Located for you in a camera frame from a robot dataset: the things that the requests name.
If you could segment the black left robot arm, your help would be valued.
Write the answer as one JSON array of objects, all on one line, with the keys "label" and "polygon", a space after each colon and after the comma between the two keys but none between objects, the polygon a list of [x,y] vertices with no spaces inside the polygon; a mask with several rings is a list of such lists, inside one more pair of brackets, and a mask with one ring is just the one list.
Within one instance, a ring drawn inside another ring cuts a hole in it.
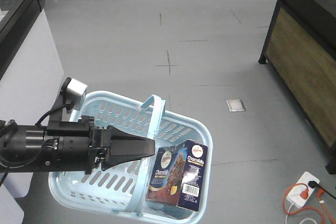
[{"label": "black left robot arm", "polygon": [[113,126],[97,127],[94,118],[50,122],[48,126],[1,122],[1,172],[77,172],[141,160],[155,153],[155,141]]}]

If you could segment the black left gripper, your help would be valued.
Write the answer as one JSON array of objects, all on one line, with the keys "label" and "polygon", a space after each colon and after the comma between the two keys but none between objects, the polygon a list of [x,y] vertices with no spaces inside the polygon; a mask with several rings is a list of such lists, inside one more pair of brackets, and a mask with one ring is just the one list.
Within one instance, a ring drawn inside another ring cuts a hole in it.
[{"label": "black left gripper", "polygon": [[107,170],[155,154],[155,140],[113,126],[96,127],[91,116],[82,116],[78,122],[50,119],[47,136],[49,172],[91,174],[100,165]]}]

